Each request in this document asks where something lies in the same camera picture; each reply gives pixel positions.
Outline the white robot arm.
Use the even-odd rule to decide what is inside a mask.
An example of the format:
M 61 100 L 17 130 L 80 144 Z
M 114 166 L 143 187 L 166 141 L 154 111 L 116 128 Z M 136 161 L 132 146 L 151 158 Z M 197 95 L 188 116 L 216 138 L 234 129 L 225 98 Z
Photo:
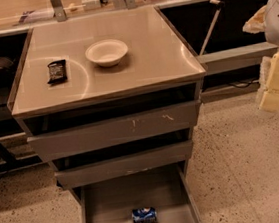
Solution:
M 266 41 L 278 46 L 272 57 L 263 57 L 260 66 L 260 89 L 258 105 L 260 110 L 279 110 L 279 0 L 268 0 L 243 26 L 246 33 L 263 32 Z

